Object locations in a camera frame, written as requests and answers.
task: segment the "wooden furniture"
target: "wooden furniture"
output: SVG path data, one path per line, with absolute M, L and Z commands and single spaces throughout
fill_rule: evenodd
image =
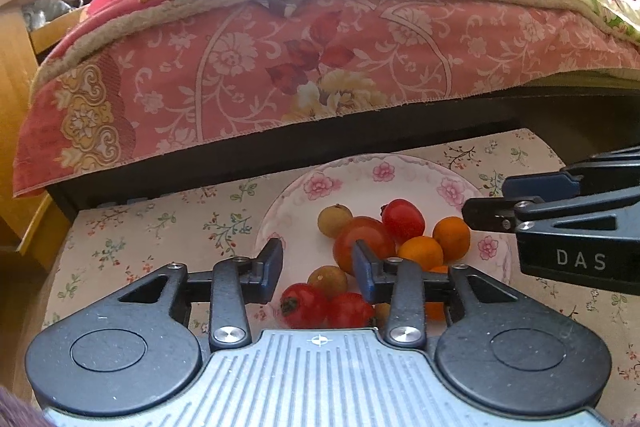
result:
M 38 56 L 82 15 L 75 10 L 29 33 L 21 7 L 34 1 L 0 0 L 0 384 L 23 399 L 31 395 L 24 350 L 42 325 L 50 272 L 70 222 L 48 194 L 14 199 L 12 166 Z

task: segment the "white floral plate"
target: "white floral plate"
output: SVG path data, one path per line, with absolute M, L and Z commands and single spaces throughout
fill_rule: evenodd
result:
M 274 325 L 284 327 L 278 320 L 282 292 L 293 283 L 306 282 L 316 268 L 335 265 L 333 240 L 322 235 L 317 226 L 318 214 L 324 207 L 341 203 L 354 216 L 380 219 L 381 206 L 403 198 L 418 207 L 427 223 L 425 232 L 431 234 L 443 217 L 462 217 L 463 203 L 476 197 L 482 194 L 455 172 L 399 154 L 354 156 L 300 176 L 271 204 L 257 233 L 256 252 L 271 237 L 282 240 L 284 265 L 272 303 L 264 307 L 264 313 L 250 314 L 252 331 Z M 510 234 L 472 231 L 471 248 L 463 262 L 509 283 L 513 241 Z M 350 290 L 358 290 L 351 277 Z

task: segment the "ribbed metal plate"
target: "ribbed metal plate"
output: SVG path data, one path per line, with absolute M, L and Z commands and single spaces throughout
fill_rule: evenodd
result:
M 182 394 L 129 417 L 59 427 L 602 427 L 588 411 L 538 422 L 475 409 L 450 393 L 417 351 L 373 330 L 268 330 L 251 346 L 216 352 Z

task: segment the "tomato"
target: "tomato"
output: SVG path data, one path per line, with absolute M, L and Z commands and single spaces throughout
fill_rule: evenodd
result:
M 335 238 L 334 259 L 340 269 L 353 275 L 351 248 L 356 240 L 362 239 L 380 259 L 396 254 L 396 244 L 377 219 L 357 216 L 348 222 Z
M 424 217 L 413 203 L 407 200 L 393 200 L 381 210 L 383 225 L 391 237 L 401 245 L 424 233 Z
M 319 328 L 326 318 L 329 301 L 324 294 L 306 283 L 289 286 L 280 297 L 282 318 L 289 328 Z
M 329 302 L 327 322 L 330 328 L 367 328 L 374 323 L 373 306 L 359 293 L 347 292 Z

